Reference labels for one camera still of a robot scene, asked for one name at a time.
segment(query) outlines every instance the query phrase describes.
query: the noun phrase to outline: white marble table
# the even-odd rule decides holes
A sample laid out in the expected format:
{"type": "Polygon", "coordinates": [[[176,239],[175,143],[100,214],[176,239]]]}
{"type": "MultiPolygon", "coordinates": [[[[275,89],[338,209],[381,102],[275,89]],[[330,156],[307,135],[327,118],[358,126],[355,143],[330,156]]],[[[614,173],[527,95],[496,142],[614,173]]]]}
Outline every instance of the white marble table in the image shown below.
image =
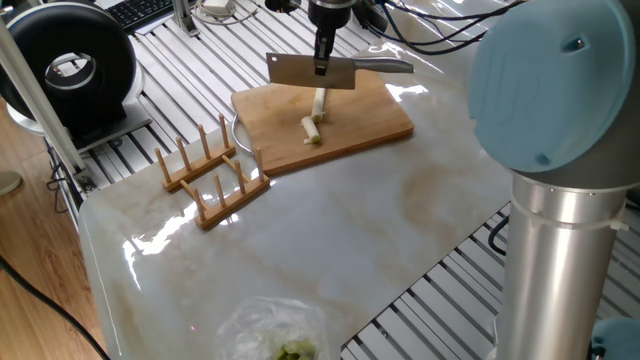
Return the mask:
{"type": "MultiPolygon", "coordinates": [[[[195,225],[184,192],[164,192],[157,165],[91,194],[80,238],[112,358],[211,359],[216,330],[250,296],[321,307],[337,358],[508,201],[511,177],[481,149],[467,114],[473,49],[428,61],[391,44],[368,53],[416,66],[414,76],[384,77],[415,123],[412,138],[276,177],[210,231],[195,225]]],[[[199,143],[187,149],[201,155],[199,143]]],[[[252,158],[236,159],[257,176],[252,158]]],[[[180,156],[167,164],[181,167],[180,156]]],[[[225,194],[237,185],[225,167],[196,180],[210,202],[214,173],[225,194]]]]}

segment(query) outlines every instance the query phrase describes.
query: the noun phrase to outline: wooden floor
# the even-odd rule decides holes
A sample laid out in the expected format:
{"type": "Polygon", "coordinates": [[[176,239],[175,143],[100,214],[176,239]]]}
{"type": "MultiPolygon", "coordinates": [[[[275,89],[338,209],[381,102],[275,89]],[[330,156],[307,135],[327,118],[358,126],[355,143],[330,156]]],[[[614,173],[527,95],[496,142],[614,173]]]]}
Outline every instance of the wooden floor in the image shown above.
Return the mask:
{"type": "MultiPolygon", "coordinates": [[[[43,141],[17,128],[2,100],[0,106],[0,171],[23,176],[18,189],[0,196],[0,254],[104,346],[78,234],[69,214],[55,213],[54,195],[45,187],[51,167],[43,141]]],[[[59,315],[0,271],[0,360],[21,359],[98,356],[59,315]]]]}

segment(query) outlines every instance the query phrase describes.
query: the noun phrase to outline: plastic bag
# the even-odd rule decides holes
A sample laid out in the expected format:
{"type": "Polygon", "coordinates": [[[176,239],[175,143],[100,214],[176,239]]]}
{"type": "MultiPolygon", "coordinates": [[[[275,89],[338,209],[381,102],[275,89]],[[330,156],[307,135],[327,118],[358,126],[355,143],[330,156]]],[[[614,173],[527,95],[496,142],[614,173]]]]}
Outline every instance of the plastic bag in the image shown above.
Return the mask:
{"type": "Polygon", "coordinates": [[[308,340],[314,360],[330,360],[324,314],[298,300],[244,300],[216,333],[216,360],[272,360],[291,340],[308,340]]]}

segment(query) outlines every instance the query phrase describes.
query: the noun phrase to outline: knife handle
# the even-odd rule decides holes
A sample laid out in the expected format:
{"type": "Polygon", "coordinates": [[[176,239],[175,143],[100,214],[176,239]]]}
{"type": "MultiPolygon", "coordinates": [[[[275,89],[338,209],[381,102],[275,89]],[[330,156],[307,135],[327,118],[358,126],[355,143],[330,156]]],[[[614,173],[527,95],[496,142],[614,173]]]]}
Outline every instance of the knife handle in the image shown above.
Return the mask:
{"type": "Polygon", "coordinates": [[[386,73],[413,74],[413,64],[394,58],[353,59],[356,70],[371,70],[386,73]]]}

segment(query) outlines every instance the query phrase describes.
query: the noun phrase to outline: cleaver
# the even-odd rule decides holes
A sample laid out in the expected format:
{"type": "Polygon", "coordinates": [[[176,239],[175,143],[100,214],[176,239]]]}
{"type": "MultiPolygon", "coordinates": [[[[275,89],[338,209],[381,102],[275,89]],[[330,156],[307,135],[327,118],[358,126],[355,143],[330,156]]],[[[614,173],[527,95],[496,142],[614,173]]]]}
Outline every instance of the cleaver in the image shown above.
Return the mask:
{"type": "Polygon", "coordinates": [[[331,57],[326,75],[316,75],[313,56],[267,53],[272,83],[325,89],[356,88],[356,70],[413,74],[413,65],[394,58],[331,57]]]}

